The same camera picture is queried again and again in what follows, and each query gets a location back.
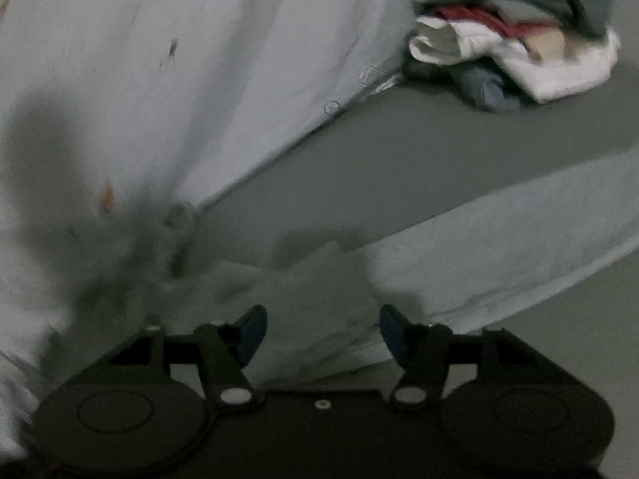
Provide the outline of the grey zip hoodie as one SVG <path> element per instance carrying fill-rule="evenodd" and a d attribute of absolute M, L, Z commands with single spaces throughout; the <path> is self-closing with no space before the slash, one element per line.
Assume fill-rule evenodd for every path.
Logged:
<path fill-rule="evenodd" d="M 348 249 L 334 228 L 272 270 L 206 252 L 224 188 L 181 186 L 139 229 L 122 218 L 106 264 L 75 312 L 36 350 L 50 392 L 137 332 L 189 334 L 268 312 L 244 371 L 257 386 L 324 377 L 387 360 L 379 305 L 402 301 L 420 322 L 466 333 L 577 283 L 638 245 L 638 151 L 568 166 L 450 206 L 430 220 Z"/>

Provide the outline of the folded white garment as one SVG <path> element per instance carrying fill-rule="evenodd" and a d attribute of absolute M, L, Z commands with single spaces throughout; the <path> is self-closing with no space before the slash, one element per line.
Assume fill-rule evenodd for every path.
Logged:
<path fill-rule="evenodd" d="M 523 44 L 509 41 L 493 53 L 497 66 L 534 102 L 545 104 L 600 87 L 619 60 L 621 40 L 612 29 L 602 41 L 584 41 L 567 57 L 533 61 Z"/>

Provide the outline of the carrot print backdrop sheet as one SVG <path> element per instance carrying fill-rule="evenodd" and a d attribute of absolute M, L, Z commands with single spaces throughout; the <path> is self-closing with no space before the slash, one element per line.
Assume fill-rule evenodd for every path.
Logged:
<path fill-rule="evenodd" d="M 1 0 L 1 456 L 73 295 L 394 73 L 415 0 Z"/>

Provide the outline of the folded tan garment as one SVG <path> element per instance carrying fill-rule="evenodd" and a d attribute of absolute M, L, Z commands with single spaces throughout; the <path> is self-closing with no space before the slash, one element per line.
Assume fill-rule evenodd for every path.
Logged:
<path fill-rule="evenodd" d="M 568 40 L 561 29 L 551 28 L 537 34 L 525 36 L 522 44 L 533 61 L 545 63 L 556 59 L 566 58 L 568 54 Z"/>

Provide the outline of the white rolled garment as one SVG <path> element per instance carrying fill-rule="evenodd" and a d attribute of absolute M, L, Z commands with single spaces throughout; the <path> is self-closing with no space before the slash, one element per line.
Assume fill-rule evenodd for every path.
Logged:
<path fill-rule="evenodd" d="M 502 35 L 481 23 L 420 16 L 408 53 L 418 62 L 452 66 L 489 55 L 502 41 Z"/>

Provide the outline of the folded red garment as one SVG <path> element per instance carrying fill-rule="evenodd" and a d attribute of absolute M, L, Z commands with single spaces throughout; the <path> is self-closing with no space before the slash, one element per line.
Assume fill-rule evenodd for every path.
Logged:
<path fill-rule="evenodd" d="M 482 24 L 507 39 L 523 39 L 558 27 L 553 21 L 507 22 L 495 11 L 487 10 L 482 6 L 463 6 L 462 4 L 439 6 L 433 14 L 449 22 L 468 21 Z"/>

